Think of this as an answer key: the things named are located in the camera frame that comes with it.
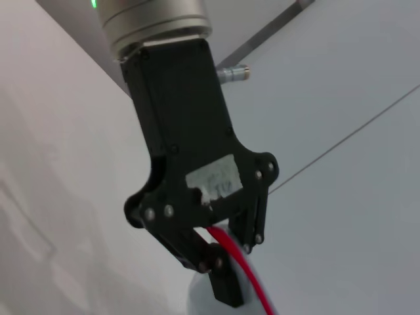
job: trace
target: ceiling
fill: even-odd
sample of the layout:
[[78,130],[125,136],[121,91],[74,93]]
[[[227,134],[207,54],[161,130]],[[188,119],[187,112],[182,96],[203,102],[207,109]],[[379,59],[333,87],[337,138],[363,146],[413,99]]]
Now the ceiling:
[[[37,2],[124,91],[127,91],[119,66],[112,61],[91,0]],[[238,49],[241,49],[241,52],[236,55],[242,59],[247,54],[246,51],[255,48],[255,44],[246,45],[247,41],[255,37],[255,34],[259,38],[257,41],[254,38],[254,42],[263,41],[273,32],[270,22],[281,13],[287,12],[287,9],[293,8],[293,5],[296,6],[294,0],[205,0],[205,4],[213,25],[213,34],[209,42],[216,64],[226,60]],[[290,10],[286,20],[293,18],[297,13],[296,9]]]

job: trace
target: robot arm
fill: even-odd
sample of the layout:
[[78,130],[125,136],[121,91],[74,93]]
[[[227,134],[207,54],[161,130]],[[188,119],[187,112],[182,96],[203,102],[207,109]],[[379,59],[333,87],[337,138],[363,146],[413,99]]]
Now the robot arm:
[[228,219],[249,254],[264,241],[268,187],[278,164],[236,138],[205,40],[211,26],[203,4],[99,0],[97,7],[152,161],[148,182],[125,204],[127,220],[147,229],[184,267],[209,273],[217,300],[241,306],[227,252],[194,228]]

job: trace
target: red cable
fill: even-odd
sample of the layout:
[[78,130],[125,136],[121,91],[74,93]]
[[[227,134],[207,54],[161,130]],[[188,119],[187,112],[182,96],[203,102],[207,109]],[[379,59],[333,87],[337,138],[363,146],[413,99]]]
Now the red cable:
[[271,307],[270,302],[268,301],[263,288],[258,282],[257,277],[254,275],[254,272],[252,271],[246,259],[243,257],[241,250],[236,245],[234,240],[224,230],[217,228],[216,226],[210,226],[207,228],[207,231],[209,231],[210,235],[212,235],[214,239],[217,240],[218,243],[229,253],[229,255],[232,256],[241,266],[249,281],[252,283],[254,290],[257,293],[257,296],[260,299],[262,307],[264,307],[267,315],[276,315],[277,313],[274,312],[274,309]]

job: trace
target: metal cylinder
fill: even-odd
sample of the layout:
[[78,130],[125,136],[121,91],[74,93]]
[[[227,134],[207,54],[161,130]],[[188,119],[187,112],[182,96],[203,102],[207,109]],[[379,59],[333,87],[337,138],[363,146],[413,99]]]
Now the metal cylinder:
[[147,42],[211,33],[202,0],[98,0],[97,10],[116,59]]
[[237,66],[230,68],[223,68],[217,71],[220,84],[248,80],[249,74],[249,67],[243,64],[238,64]]

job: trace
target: white label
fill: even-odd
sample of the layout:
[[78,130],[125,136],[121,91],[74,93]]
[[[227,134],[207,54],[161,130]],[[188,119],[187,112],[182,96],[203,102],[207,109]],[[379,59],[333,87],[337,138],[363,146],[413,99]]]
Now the white label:
[[187,187],[201,190],[202,205],[228,197],[243,187],[233,154],[196,169],[185,180]]

